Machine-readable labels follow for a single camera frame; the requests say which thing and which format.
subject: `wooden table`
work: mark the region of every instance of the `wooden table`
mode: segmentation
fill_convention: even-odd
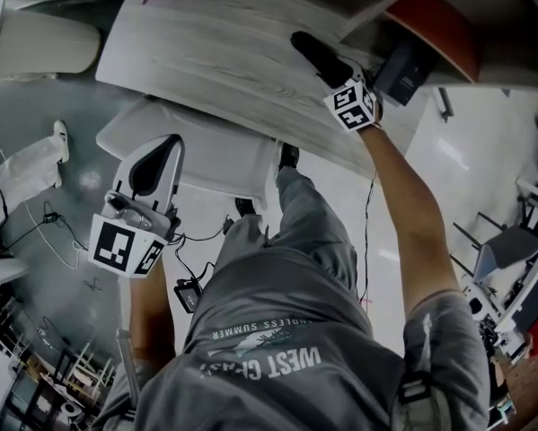
[[[290,44],[293,32],[308,31],[361,65],[380,63],[337,42],[345,22],[307,0],[126,0],[96,78],[205,111],[371,177],[370,155],[327,111],[324,84]],[[385,107],[384,127],[403,152],[427,100],[427,92],[418,92],[406,108]]]

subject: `floor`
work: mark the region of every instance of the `floor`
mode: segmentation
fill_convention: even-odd
[[[119,3],[120,0],[112,0],[109,4],[117,11]],[[73,10],[59,11],[70,16]],[[106,33],[109,27],[108,19],[103,24],[103,32]],[[538,94],[511,92],[506,97],[500,90],[459,88],[450,89],[449,95],[456,116],[445,123],[439,115],[436,93],[431,94],[407,158],[437,197],[445,218],[450,251],[470,267],[475,259],[470,244],[453,230],[452,222],[462,224],[477,238],[486,239],[494,231],[476,220],[479,210],[499,223],[515,220],[517,190],[514,180],[526,173],[534,181],[537,173],[538,132],[534,126],[534,112]],[[61,170],[63,187],[48,190],[29,203],[35,216],[40,216],[43,202],[49,200],[81,239],[88,238],[91,216],[101,210],[103,195],[118,165],[117,160],[96,146],[94,137],[121,107],[136,98],[137,93],[96,83],[92,72],[70,81],[61,76],[56,81],[0,82],[0,144],[6,154],[48,135],[55,119],[64,119],[70,134],[71,160]],[[306,153],[301,154],[299,169],[314,179],[317,188],[347,226],[359,252],[362,291],[365,202],[370,180]],[[273,234],[278,231],[280,219],[274,177],[267,180],[266,190],[268,208],[261,213]],[[192,237],[216,233],[226,215],[236,218],[231,198],[198,189],[181,187],[175,203],[182,226]],[[399,258],[394,230],[378,184],[375,185],[369,217],[368,313],[377,340],[402,353],[404,315]],[[9,242],[31,228],[24,207],[16,210],[12,220],[5,231],[5,239]],[[75,263],[68,231],[48,226],[43,232],[62,257]],[[217,237],[210,242],[188,243],[181,256],[191,268],[200,272],[207,261],[215,260],[221,242],[222,237]],[[40,354],[54,362],[56,349],[64,346],[64,338],[76,350],[92,341],[100,353],[114,356],[114,331],[119,325],[119,313],[121,319],[122,313],[127,313],[126,304],[124,311],[119,307],[119,294],[126,297],[127,286],[119,287],[113,275],[86,263],[84,255],[78,270],[68,268],[53,255],[38,233],[32,233],[13,251],[31,265],[32,272],[17,280],[14,286],[25,301],[27,331],[33,334]],[[187,276],[174,257],[173,248],[164,253],[164,260],[170,284]],[[97,288],[93,290],[84,281],[93,284],[95,278]],[[172,286],[169,296],[175,319],[176,346],[181,350],[190,317],[176,301]],[[53,324],[44,321],[43,316]],[[42,343],[35,330],[38,327],[49,327],[46,339],[55,349]]]
[[[538,417],[538,356],[517,365],[502,364],[516,415],[497,431],[518,431]]]

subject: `shelf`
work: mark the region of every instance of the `shelf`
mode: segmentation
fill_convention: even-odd
[[[481,44],[476,30],[446,0],[399,0],[386,14],[434,48],[471,83],[478,81]]]
[[[340,34],[340,39],[345,40],[354,32],[358,31],[362,26],[370,23],[372,20],[383,14],[388,8],[399,0],[362,0],[366,2],[366,6],[362,7],[357,13],[347,21],[345,27]]]

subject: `electronic device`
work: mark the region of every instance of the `electronic device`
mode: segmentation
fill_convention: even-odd
[[[182,307],[187,313],[194,313],[197,309],[198,299],[203,289],[197,279],[178,279],[177,286],[173,288]]]
[[[386,59],[373,87],[401,105],[406,105],[426,81],[438,58],[438,53],[424,41],[408,36],[398,43]]]

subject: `person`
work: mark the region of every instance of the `person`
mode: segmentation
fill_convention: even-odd
[[[65,123],[53,124],[53,135],[13,154],[0,164],[0,226],[22,202],[45,189],[61,187],[58,166],[69,160]]]
[[[61,120],[53,124],[53,135],[35,142],[0,164],[0,229],[23,202],[43,190],[61,187],[58,166],[69,160],[68,134]],[[0,260],[0,285],[22,276],[28,266],[22,260]]]
[[[358,301],[357,252],[296,170],[297,149],[285,145],[280,233],[265,238],[259,218],[240,205],[244,216],[226,234],[182,353],[173,347],[163,264],[148,279],[131,280],[131,346],[142,388],[136,429],[391,429],[402,380],[423,359],[451,428],[486,429],[487,359],[437,202],[382,129],[359,134],[398,236],[405,357],[374,341]],[[118,428],[131,407],[122,370],[93,429]]]

